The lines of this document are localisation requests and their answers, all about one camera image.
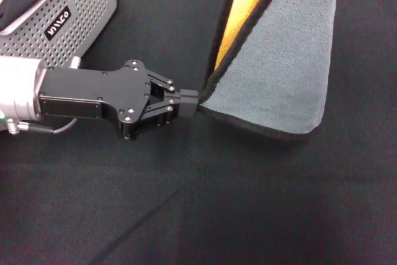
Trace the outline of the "grey towel with black trim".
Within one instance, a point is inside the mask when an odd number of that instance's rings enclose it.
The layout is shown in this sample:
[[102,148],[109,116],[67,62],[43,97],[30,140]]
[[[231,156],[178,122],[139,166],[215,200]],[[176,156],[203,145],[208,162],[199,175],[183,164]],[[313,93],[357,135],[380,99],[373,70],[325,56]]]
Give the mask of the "grey towel with black trim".
[[296,138],[322,121],[336,0],[223,0],[199,110]]

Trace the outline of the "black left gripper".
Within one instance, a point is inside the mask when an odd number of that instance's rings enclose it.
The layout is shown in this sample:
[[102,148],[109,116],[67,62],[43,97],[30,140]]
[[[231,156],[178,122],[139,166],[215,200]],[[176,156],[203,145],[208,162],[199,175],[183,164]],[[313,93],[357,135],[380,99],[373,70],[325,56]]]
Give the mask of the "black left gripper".
[[[148,105],[149,95],[164,100]],[[147,72],[140,61],[114,71],[49,68],[39,89],[41,113],[47,116],[108,120],[129,139],[163,127],[177,117],[193,117],[199,92],[180,89],[174,81]]]

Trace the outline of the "black tablecloth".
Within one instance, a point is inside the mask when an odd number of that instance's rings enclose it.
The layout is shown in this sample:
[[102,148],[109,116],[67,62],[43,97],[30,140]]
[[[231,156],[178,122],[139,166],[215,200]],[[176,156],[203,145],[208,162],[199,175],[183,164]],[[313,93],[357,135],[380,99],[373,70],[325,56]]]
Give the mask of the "black tablecloth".
[[337,0],[321,125],[0,133],[0,265],[397,265],[397,0]]

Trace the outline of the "grey perforated storage box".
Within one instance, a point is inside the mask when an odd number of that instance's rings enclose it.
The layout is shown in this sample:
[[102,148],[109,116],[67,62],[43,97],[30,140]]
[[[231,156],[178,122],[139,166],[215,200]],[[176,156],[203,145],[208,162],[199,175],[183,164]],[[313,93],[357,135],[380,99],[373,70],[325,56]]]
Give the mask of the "grey perforated storage box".
[[82,57],[106,26],[117,0],[38,0],[4,30],[0,57],[41,59],[65,67]]

